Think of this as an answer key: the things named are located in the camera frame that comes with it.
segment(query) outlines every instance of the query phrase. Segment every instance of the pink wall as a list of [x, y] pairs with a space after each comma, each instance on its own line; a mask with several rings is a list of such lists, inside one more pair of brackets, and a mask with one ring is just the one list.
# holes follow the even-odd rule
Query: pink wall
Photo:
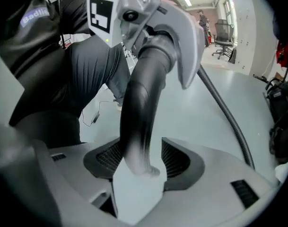
[[[216, 12], [216, 9], [202, 9], [202, 10], [204, 11], [204, 15], [210, 21], [209, 26], [210, 26], [211, 33], [213, 35], [216, 35], [215, 23], [218, 21], [218, 14]], [[197, 13], [197, 11], [198, 10], [191, 10], [188, 12], [191, 13], [192, 15], [194, 15], [196, 20], [199, 21], [200, 15]]]

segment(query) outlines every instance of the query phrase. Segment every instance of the curved black pipe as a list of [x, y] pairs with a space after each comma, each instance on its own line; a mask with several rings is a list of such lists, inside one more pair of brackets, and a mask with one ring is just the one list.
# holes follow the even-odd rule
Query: curved black pipe
[[121, 114], [120, 148], [127, 166], [136, 175], [159, 174], [159, 170], [150, 165], [150, 139], [160, 93], [174, 63], [171, 55], [154, 45], [150, 43], [141, 51]]

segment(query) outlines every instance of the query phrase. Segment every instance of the floor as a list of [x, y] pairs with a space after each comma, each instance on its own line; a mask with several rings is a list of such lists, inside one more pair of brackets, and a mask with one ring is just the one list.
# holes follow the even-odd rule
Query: floor
[[[241, 127], [250, 147], [256, 171], [275, 184], [274, 159], [268, 148], [269, 130], [273, 122], [262, 97], [264, 84], [229, 70], [229, 67], [234, 65], [230, 66], [225, 58], [217, 60], [216, 57], [212, 57], [212, 49], [215, 47], [204, 52], [204, 68]], [[220, 64], [212, 66], [215, 61]], [[130, 60], [128, 64], [132, 71], [134, 64]], [[101, 90], [84, 109], [84, 118], [80, 117], [80, 136], [83, 142], [119, 136], [121, 114], [116, 103], [112, 101], [111, 91]], [[87, 125], [91, 124], [100, 102], [100, 116], [97, 122], [87, 127], [83, 120]], [[161, 137], [195, 142], [244, 159], [229, 123], [200, 78], [196, 76], [189, 89], [182, 90], [177, 79], [176, 67], [167, 75], [166, 88], [159, 100], [150, 156], [160, 156]]]

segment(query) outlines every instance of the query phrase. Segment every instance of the window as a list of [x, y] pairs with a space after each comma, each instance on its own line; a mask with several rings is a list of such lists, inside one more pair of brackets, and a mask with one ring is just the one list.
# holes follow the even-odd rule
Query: window
[[237, 20], [233, 0], [226, 0], [224, 2], [224, 8], [228, 24], [232, 24], [234, 26], [233, 38], [234, 43], [237, 43]]

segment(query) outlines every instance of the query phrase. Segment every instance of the chair backrest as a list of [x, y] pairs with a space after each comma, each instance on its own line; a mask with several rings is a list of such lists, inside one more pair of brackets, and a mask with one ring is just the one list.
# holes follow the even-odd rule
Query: chair backrest
[[232, 36], [234, 32], [234, 27], [228, 24], [228, 22], [224, 19], [219, 19], [215, 24], [217, 38], [219, 41], [232, 41]]

